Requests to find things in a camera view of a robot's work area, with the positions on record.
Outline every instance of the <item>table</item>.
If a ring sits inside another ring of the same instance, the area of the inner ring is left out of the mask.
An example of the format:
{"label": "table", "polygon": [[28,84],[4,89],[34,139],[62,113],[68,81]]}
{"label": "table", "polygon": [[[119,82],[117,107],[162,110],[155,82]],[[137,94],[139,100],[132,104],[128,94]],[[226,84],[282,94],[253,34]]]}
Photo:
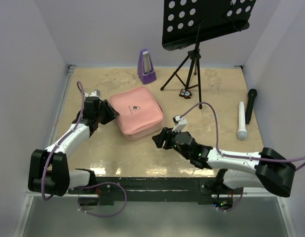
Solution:
{"label": "table", "polygon": [[[164,126],[173,127],[172,117],[184,113],[198,102],[197,87],[191,91],[191,99],[179,97],[182,84],[173,78],[164,91],[160,87],[171,76],[174,68],[156,68],[157,80],[144,85],[154,95],[164,111]],[[238,105],[247,101],[247,87],[240,68],[201,68],[202,99],[216,110],[219,121],[220,149],[237,152],[261,151],[263,148],[254,113],[247,125],[248,138],[237,138]],[[178,72],[185,80],[188,69]],[[76,82],[81,81],[85,92],[101,91],[101,99],[133,89],[143,84],[136,68],[76,68],[69,85],[63,112],[57,123],[57,139],[66,132],[76,118],[80,108],[81,94]],[[197,83],[194,76],[191,85]],[[188,131],[198,143],[215,146],[215,121],[206,105],[196,107],[186,115]],[[155,132],[137,141],[127,141],[116,121],[100,125],[98,130],[85,141],[69,158],[69,168],[91,169],[97,176],[108,177],[214,177],[215,170],[198,169],[173,150],[157,149],[152,136]]]}

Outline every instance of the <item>white wall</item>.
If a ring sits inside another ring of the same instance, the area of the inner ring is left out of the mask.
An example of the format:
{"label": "white wall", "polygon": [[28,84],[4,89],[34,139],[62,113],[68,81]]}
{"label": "white wall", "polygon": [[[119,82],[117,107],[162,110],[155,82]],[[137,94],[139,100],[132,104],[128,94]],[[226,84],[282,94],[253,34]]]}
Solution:
{"label": "white wall", "polygon": [[[188,49],[161,46],[163,0],[35,0],[67,62],[135,66],[147,48],[155,65],[178,66]],[[257,0],[250,28],[201,44],[204,65],[243,65],[280,0]]]}
{"label": "white wall", "polygon": [[[282,0],[281,4],[293,2],[299,11],[292,15],[292,8],[288,7],[278,14],[292,17],[293,21],[273,53],[266,57],[265,65],[259,64],[261,60],[256,60],[255,65],[248,60],[245,65],[247,83],[258,91],[255,114],[264,145],[286,158],[305,155],[305,1]],[[274,27],[269,32],[270,39],[277,33]],[[255,66],[263,69],[260,77],[253,70]],[[292,195],[286,201],[298,236],[305,237],[305,167],[296,173]]]}
{"label": "white wall", "polygon": [[0,0],[0,237],[13,235],[31,153],[50,135],[65,61],[33,0]]}

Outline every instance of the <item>tripod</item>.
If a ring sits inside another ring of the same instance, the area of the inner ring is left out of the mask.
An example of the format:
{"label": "tripod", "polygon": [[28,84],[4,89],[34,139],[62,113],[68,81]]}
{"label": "tripod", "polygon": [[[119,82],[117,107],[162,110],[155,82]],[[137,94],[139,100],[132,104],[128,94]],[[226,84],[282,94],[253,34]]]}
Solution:
{"label": "tripod", "polygon": [[[198,98],[199,101],[202,101],[202,94],[201,94],[201,75],[200,75],[200,49],[199,49],[200,43],[197,42],[195,44],[194,50],[191,50],[188,52],[187,57],[183,60],[183,62],[179,65],[179,67],[174,71],[174,73],[171,75],[171,77],[166,81],[166,83],[160,88],[160,90],[164,90],[166,85],[171,81],[171,79],[176,76],[179,81],[183,84],[184,89],[181,90],[179,96],[184,97],[185,99],[190,99],[192,96],[192,93],[190,92],[190,89],[197,87],[198,86]],[[184,83],[182,79],[179,77],[177,72],[180,70],[180,68],[187,62],[188,59],[191,59],[191,65],[189,69],[189,74],[187,78],[187,82]],[[194,75],[197,74],[197,84],[190,86],[190,81],[193,73],[193,68],[195,67],[194,70]]]}

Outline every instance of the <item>pink case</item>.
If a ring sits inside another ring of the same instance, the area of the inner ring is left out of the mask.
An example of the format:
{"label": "pink case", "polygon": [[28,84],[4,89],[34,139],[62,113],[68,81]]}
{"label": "pink case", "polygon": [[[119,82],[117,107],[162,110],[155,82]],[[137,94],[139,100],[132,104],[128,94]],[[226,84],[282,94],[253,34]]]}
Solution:
{"label": "pink case", "polygon": [[119,112],[119,128],[129,141],[162,129],[162,109],[144,86],[112,96],[110,104]]}

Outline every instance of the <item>music stand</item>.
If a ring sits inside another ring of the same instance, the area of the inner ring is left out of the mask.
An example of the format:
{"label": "music stand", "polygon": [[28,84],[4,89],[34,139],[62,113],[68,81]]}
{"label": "music stand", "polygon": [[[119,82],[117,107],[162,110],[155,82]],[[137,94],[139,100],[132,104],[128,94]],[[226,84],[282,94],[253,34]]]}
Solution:
{"label": "music stand", "polygon": [[[195,47],[188,52],[187,57],[160,90],[164,90],[176,76],[184,86],[179,96],[190,99],[192,93],[189,90],[198,87],[201,102],[200,42],[248,29],[248,20],[255,2],[256,0],[164,0],[163,48],[172,51],[192,44]],[[191,59],[191,65],[184,83],[177,72],[188,59]],[[197,84],[190,86],[194,67]]]}

